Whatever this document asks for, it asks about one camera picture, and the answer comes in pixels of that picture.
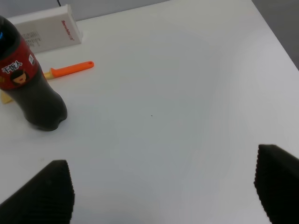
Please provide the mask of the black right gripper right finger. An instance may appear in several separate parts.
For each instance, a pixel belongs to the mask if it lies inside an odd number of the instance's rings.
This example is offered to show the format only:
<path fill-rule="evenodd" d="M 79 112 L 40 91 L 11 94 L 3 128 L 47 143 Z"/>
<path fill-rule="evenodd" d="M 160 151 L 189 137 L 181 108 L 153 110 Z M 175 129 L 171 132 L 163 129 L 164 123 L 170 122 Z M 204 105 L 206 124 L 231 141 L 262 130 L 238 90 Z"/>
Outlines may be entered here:
<path fill-rule="evenodd" d="M 276 145 L 259 145 L 254 186 L 272 224 L 299 222 L 297 157 Z"/>

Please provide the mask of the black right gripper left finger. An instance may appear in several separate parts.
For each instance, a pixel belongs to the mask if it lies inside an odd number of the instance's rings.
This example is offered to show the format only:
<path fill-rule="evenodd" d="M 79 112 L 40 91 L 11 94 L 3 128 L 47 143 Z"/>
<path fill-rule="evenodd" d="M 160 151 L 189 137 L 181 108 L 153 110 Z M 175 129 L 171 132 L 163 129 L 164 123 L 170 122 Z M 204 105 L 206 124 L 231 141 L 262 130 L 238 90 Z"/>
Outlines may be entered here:
<path fill-rule="evenodd" d="M 2 224 L 69 224 L 75 192 L 66 160 L 54 160 L 0 204 Z"/>

